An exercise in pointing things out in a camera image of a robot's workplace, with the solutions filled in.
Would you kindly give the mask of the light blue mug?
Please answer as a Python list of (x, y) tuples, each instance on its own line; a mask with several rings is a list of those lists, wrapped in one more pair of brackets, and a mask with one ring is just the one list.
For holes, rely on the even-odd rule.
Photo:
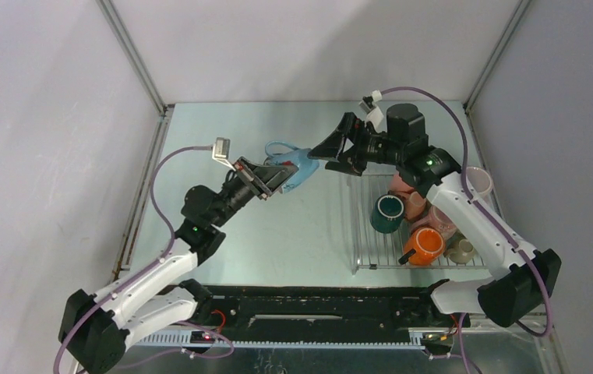
[[(287, 152), (274, 152), (272, 146), (287, 148)], [(310, 178), (319, 168), (319, 160), (309, 157), (310, 148), (300, 148), (291, 143), (273, 140), (265, 144), (264, 152), (266, 159), (264, 164), (271, 166), (293, 165), (298, 169), (282, 186), (281, 193), (289, 193), (298, 188), (304, 181)]]

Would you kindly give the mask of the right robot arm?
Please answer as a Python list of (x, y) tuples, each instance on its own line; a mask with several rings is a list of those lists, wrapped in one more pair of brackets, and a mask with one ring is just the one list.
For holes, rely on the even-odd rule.
[(413, 104), (387, 110), (387, 128), (379, 132), (370, 119), (344, 113), (336, 129), (309, 151), (325, 168), (362, 175), (367, 165), (394, 166), (402, 180), (447, 215), (488, 267), (490, 277), (456, 282), (442, 280), (419, 304), (422, 321), (438, 326), (450, 314), (481, 313), (502, 327), (543, 306), (544, 334), (552, 329), (551, 296), (561, 258), (540, 251), (510, 228), (471, 190), (466, 167), (447, 151), (429, 144), (425, 117)]

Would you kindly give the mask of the orange mug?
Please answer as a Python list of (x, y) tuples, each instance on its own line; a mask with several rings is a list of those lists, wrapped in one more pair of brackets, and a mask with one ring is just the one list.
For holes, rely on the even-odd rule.
[(408, 239), (403, 248), (403, 255), (399, 264), (410, 263), (414, 266), (428, 266), (443, 253), (446, 241), (433, 228), (418, 228)]

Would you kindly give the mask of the dark green mug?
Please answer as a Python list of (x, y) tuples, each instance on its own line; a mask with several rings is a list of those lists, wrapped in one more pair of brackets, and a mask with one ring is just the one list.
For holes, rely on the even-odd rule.
[(397, 231), (404, 220), (404, 202), (392, 194), (381, 195), (373, 204), (370, 224), (375, 231), (390, 234)]

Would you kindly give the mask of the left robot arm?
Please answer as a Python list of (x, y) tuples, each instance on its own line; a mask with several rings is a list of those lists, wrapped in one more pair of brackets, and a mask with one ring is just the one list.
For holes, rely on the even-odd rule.
[(187, 280), (169, 294), (159, 292), (207, 261), (226, 235), (220, 230), (254, 198), (268, 199), (298, 172), (298, 166), (254, 164), (240, 157), (215, 192), (196, 185), (185, 194), (179, 228), (169, 227), (166, 248), (141, 270), (93, 294), (78, 290), (66, 302), (54, 361), (59, 371), (68, 352), (88, 373), (106, 373), (139, 340), (172, 323), (203, 324), (212, 314), (210, 292)]

